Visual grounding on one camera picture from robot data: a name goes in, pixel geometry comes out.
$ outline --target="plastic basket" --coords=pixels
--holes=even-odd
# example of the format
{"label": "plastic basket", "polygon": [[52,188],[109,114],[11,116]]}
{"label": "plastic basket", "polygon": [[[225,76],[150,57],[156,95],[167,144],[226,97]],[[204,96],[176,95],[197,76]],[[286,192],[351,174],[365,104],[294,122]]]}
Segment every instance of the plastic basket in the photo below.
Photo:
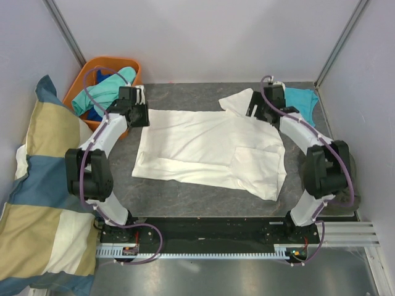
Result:
{"label": "plastic basket", "polygon": [[[141,79],[141,66],[140,64],[133,60],[133,59],[126,59],[123,57],[95,57],[94,59],[91,59],[89,62],[87,62],[84,67],[81,69],[80,73],[78,74],[77,78],[73,82],[73,85],[67,92],[63,104],[65,104],[67,107],[69,107],[71,110],[73,110],[72,107],[72,100],[80,93],[80,91],[83,89],[83,79],[84,75],[87,71],[91,70],[92,68],[98,68],[98,67],[106,67],[106,68],[111,68],[114,69],[115,71],[119,71],[124,67],[132,67],[136,71],[136,78],[133,81],[133,86],[134,85],[140,85],[143,83]],[[101,70],[103,75],[106,74],[113,74],[110,71],[107,70]],[[87,86],[92,86],[96,82],[96,71],[92,71],[91,74],[88,75],[86,78],[86,85]],[[95,131],[96,128],[99,127],[100,121],[92,121],[92,120],[86,120],[86,117],[88,116],[88,113],[85,112],[83,115],[80,116],[80,118],[89,126],[89,128],[92,131]],[[128,135],[128,131],[125,131],[119,138],[123,139]]]}

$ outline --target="gray work surface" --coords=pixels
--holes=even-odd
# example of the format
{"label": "gray work surface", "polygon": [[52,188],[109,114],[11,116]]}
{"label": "gray work surface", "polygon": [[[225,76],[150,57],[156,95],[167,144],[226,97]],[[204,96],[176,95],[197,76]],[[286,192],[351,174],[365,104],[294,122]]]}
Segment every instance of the gray work surface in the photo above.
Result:
{"label": "gray work surface", "polygon": [[305,267],[273,260],[159,259],[96,271],[92,296],[378,295],[363,249],[322,249]]}
{"label": "gray work surface", "polygon": [[[313,83],[286,85],[314,89]],[[146,99],[150,109],[221,111],[219,99],[246,88],[259,90],[259,83],[147,84]],[[329,136],[319,103],[314,108],[313,119],[316,129]],[[242,190],[132,178],[140,137],[141,128],[131,129],[127,138],[115,144],[109,156],[115,195],[133,216],[284,216],[302,194],[297,170],[300,150],[283,134],[287,176],[277,202],[262,200]]]}

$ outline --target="pillow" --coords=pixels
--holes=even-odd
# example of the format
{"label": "pillow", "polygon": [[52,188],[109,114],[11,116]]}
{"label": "pillow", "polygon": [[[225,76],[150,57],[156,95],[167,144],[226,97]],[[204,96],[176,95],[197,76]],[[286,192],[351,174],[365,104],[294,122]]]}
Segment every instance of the pillow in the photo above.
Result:
{"label": "pillow", "polygon": [[0,219],[0,295],[26,286],[89,295],[98,233],[93,214],[67,191],[64,155],[92,132],[58,100],[49,76],[37,84],[36,96]]}

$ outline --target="teal towel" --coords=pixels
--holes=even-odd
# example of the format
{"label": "teal towel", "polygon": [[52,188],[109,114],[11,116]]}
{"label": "teal towel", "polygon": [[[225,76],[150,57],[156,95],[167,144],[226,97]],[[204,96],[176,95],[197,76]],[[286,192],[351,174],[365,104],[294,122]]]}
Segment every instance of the teal towel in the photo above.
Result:
{"label": "teal towel", "polygon": [[[122,68],[119,70],[119,74],[125,77],[130,84],[132,84],[133,80],[136,78],[136,71],[132,67]],[[93,99],[99,103],[101,107],[107,109],[114,100],[118,99],[119,87],[124,85],[125,82],[121,77],[118,75],[111,75],[99,84],[88,86],[87,88]],[[104,116],[103,111],[92,104],[91,100],[86,95],[85,90],[82,90],[77,97],[73,99],[72,106],[75,114],[78,116],[81,116],[92,107],[94,107],[100,117]]]}
{"label": "teal towel", "polygon": [[311,126],[315,126],[315,123],[313,122],[313,109],[317,102],[318,97],[312,90],[285,88],[286,106],[297,108],[304,120]]}

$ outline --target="white wall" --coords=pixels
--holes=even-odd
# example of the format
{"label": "white wall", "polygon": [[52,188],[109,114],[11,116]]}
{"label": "white wall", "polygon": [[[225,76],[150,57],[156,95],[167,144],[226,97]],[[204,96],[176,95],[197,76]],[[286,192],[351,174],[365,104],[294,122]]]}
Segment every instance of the white wall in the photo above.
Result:
{"label": "white wall", "polygon": [[350,145],[371,220],[395,278],[395,2],[370,1],[320,89],[330,126]]}
{"label": "white wall", "polygon": [[49,74],[63,99],[79,65],[42,0],[0,0],[0,208],[26,135],[35,86]]}
{"label": "white wall", "polygon": [[314,81],[358,0],[56,0],[84,56],[145,82]]}

